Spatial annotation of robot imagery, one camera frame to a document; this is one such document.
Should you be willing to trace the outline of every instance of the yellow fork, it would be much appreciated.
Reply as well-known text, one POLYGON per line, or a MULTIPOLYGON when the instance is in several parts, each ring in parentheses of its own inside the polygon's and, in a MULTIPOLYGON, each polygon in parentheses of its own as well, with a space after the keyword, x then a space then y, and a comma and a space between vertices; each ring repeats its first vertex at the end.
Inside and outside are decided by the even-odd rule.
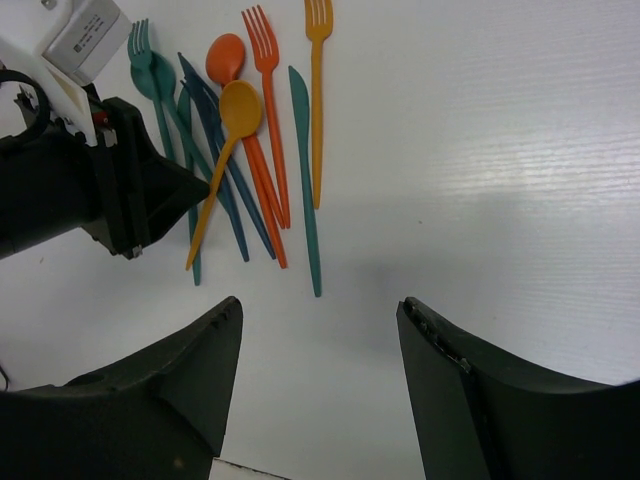
POLYGON ((307 37, 311 40, 311 163, 313 206, 320 208, 322 192, 322 47, 333 32, 331 0, 304 0, 307 37))

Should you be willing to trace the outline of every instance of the teal knife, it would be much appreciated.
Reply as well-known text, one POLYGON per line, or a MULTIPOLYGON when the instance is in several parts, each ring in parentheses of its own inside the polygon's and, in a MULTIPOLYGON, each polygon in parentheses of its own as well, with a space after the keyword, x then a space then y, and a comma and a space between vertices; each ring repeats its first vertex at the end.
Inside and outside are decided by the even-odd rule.
MULTIPOLYGON (((182 124, 191 130, 191 97, 186 88, 183 88, 178 98, 178 117, 182 120, 182 124)), ((183 145, 184 149, 184 161, 187 170, 195 174, 195 161, 186 145, 183 145)), ((193 206, 189 210, 189 241, 193 241, 193 234, 196 231, 196 225, 198 224, 198 207, 193 206)), ((202 260, 200 259, 200 251, 196 255, 196 259, 193 261, 193 283, 196 287, 200 285, 200 278, 202 275, 202 260)))
POLYGON ((307 250, 313 292, 322 296, 322 273, 320 270, 320 248, 318 246, 318 228, 316 211, 313 208, 311 172, 309 169, 309 92, 298 71, 289 67, 289 83, 293 100, 293 115, 298 133, 298 152, 300 155, 300 173, 302 174, 302 202, 304 205, 304 227, 307 232, 307 250))

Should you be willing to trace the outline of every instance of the spoon bowl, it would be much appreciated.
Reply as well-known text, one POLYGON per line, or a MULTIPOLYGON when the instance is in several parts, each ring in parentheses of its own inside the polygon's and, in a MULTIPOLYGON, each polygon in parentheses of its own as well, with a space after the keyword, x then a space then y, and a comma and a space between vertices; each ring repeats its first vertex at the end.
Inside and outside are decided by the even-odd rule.
POLYGON ((244 66, 246 51, 242 39, 233 33, 218 37, 207 53, 207 75, 215 83, 225 86, 235 80, 244 66))
POLYGON ((253 135, 262 121, 262 103, 255 88, 242 80, 230 82, 220 96, 220 117, 238 140, 253 135))
MULTIPOLYGON (((159 53, 153 53, 153 63, 151 70, 158 82, 158 93, 160 98, 173 98, 176 91, 176 72, 169 63, 159 53)), ((136 89, 146 98, 153 99, 153 78, 142 70, 131 66, 131 79, 136 89)))

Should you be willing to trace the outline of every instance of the teal fork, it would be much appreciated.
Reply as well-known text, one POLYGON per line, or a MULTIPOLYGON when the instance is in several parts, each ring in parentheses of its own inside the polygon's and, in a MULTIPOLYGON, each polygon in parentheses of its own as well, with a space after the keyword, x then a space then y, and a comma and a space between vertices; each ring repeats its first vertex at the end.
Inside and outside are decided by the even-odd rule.
POLYGON ((173 150, 173 144, 171 143, 167 119, 164 116, 164 109, 162 108, 162 101, 160 100, 160 90, 151 72, 153 66, 153 51, 151 50, 151 44, 149 42, 148 18, 133 24, 133 28, 129 34, 127 51, 129 52, 129 61, 133 68, 149 76, 149 84, 152 85, 151 100, 153 101, 153 108, 156 111, 156 119, 158 121, 158 128, 160 129, 164 155, 171 160, 175 160, 176 154, 173 150))

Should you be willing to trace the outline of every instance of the plastic fork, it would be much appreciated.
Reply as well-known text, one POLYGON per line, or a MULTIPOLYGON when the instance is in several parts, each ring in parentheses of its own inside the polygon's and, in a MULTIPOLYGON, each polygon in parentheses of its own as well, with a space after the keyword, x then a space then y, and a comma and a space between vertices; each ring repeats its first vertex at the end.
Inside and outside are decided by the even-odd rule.
POLYGON ((171 143, 167 119, 164 115, 164 109, 162 108, 162 101, 160 100, 160 90, 151 73, 153 52, 149 43, 149 19, 145 18, 133 24, 131 33, 129 34, 127 51, 129 52, 131 65, 141 72, 144 72, 144 74, 150 78, 150 84, 153 85, 151 100, 153 101, 153 108, 156 111, 156 120, 158 121, 158 128, 160 129, 160 138, 162 139, 164 154, 167 158, 175 159, 176 155, 173 150, 173 144, 171 143))
POLYGON ((278 191, 280 193, 280 205, 282 207, 285 228, 291 228, 287 170, 284 161, 284 151, 282 149, 278 112, 273 94, 273 71, 280 62, 278 42, 271 28, 271 24, 269 20, 267 20, 260 5, 242 12, 242 18, 247 27, 249 39, 251 40, 256 70, 262 73, 262 91, 264 92, 269 138, 271 139, 271 151, 276 170, 278 191))
POLYGON ((307 37, 311 40, 311 163, 313 206, 320 208, 322 189, 322 47, 333 32, 331 0, 304 0, 307 37))

